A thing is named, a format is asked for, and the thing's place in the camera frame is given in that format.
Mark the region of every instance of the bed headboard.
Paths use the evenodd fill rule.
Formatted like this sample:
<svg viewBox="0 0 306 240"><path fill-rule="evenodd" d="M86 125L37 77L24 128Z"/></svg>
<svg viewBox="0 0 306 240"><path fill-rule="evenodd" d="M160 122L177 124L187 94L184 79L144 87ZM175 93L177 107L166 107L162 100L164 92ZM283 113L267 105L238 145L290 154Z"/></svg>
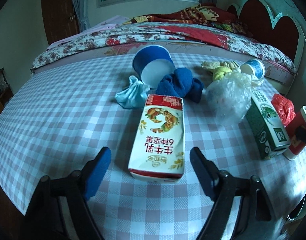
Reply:
<svg viewBox="0 0 306 240"><path fill-rule="evenodd" d="M264 0L248 0L243 6L232 4L228 11L247 24L254 39L278 48L299 68L304 34L294 16L282 11L274 17Z"/></svg>

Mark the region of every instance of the blue gripper pad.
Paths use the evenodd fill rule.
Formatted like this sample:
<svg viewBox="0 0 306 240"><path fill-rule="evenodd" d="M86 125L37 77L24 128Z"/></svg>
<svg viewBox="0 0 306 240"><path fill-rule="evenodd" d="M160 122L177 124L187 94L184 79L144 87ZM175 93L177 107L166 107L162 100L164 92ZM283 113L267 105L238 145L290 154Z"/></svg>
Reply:
<svg viewBox="0 0 306 240"><path fill-rule="evenodd" d="M93 197L111 163L111 150L107 147L103 147L94 160L88 162L82 170L85 171L85 191L83 194L84 199L87 201Z"/></svg>

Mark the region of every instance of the gingham tablecloth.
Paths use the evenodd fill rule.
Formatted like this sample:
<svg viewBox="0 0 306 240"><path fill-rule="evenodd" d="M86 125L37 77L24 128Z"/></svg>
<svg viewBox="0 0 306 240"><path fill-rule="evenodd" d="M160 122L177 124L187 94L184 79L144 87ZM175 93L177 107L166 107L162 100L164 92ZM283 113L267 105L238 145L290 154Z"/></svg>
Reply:
<svg viewBox="0 0 306 240"><path fill-rule="evenodd" d="M190 68L207 86L206 61L228 60L194 54L171 54L177 67ZM202 98L184 100L185 174L175 185L134 180L127 170L141 109L122 109L115 93L134 74L133 55L91 59L42 72L31 78L0 115L0 185L25 214L43 175L67 176L93 159L103 146L112 162L96 196L88 202L106 240L195 239L213 202L206 197L189 162L197 146L219 169L249 178L257 174L278 216L289 213L306 193L306 149L293 161L259 157L249 124L214 124ZM276 90L265 81L269 99ZM236 219L235 200L223 239Z"/></svg>

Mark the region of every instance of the red carton top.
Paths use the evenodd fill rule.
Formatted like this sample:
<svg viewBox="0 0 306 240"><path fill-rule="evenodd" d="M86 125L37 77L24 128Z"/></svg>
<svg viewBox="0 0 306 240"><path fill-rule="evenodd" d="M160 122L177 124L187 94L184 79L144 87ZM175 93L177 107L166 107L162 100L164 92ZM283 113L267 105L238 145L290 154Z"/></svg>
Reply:
<svg viewBox="0 0 306 240"><path fill-rule="evenodd" d="M182 110L182 98L161 95L149 95L145 102L146 106L168 106L173 109Z"/></svg>

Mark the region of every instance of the floral bedspread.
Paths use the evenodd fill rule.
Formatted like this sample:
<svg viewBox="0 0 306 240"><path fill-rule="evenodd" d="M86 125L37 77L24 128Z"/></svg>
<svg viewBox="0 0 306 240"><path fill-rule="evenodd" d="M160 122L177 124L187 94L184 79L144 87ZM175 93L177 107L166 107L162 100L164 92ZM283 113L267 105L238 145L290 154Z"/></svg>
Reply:
<svg viewBox="0 0 306 240"><path fill-rule="evenodd" d="M271 45L261 44L254 39L208 26L161 22L122 25L116 29L83 35L43 52L34 60L32 69L89 49L166 40L199 41L262 60L273 61L285 66L290 72L297 73L292 60Z"/></svg>

